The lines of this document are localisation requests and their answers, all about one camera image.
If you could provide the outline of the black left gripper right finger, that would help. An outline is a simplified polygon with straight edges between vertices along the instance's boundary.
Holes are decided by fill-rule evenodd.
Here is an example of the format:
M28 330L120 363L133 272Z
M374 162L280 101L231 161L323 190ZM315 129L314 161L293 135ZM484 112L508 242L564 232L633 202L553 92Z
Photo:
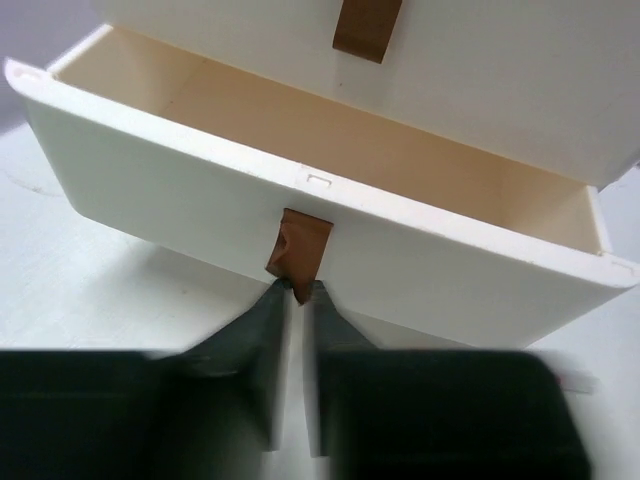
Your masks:
M307 304L314 455L333 479L589 479L554 372L513 350L389 349L321 282Z

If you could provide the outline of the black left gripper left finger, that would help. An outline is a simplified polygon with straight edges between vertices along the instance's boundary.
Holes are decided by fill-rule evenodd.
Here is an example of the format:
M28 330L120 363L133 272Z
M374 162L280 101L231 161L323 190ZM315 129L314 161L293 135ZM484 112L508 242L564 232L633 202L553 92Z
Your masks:
M182 352L1 354L5 479L256 479L277 444L289 284Z

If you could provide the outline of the red gel pen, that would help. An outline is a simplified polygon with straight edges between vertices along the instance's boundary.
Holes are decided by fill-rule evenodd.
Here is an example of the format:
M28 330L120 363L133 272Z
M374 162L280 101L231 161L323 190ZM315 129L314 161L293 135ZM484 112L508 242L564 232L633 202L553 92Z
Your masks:
M598 381L580 372L561 372L557 374L560 387L567 392L582 395L593 395L598 387Z

